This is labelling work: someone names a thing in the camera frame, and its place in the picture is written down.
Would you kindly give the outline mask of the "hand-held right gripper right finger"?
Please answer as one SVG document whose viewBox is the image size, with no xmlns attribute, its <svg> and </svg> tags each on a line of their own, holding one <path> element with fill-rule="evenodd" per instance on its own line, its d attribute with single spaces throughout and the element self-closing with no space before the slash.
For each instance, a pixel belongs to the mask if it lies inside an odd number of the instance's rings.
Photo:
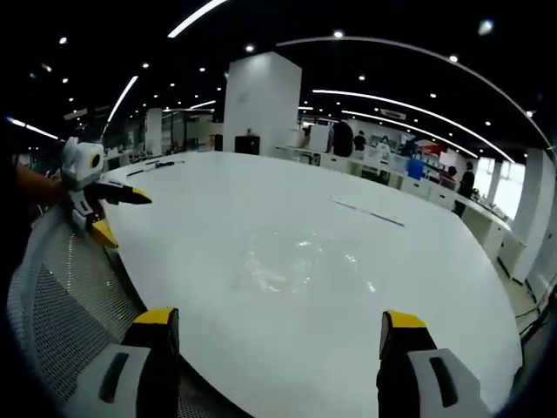
<svg viewBox="0 0 557 418">
<path fill-rule="evenodd" d="M 382 314 L 379 417 L 489 417 L 480 381 L 447 348 L 438 348 L 426 323 L 394 310 Z"/>
</svg>

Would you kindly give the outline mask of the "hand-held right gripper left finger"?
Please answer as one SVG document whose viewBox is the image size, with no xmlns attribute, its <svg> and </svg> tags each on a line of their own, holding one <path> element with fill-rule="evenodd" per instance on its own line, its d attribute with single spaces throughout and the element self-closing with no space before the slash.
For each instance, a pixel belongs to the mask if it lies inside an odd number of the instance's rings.
<svg viewBox="0 0 557 418">
<path fill-rule="evenodd" d="M 175 307 L 147 310 L 77 377 L 68 417 L 176 417 L 179 314 Z"/>
</svg>

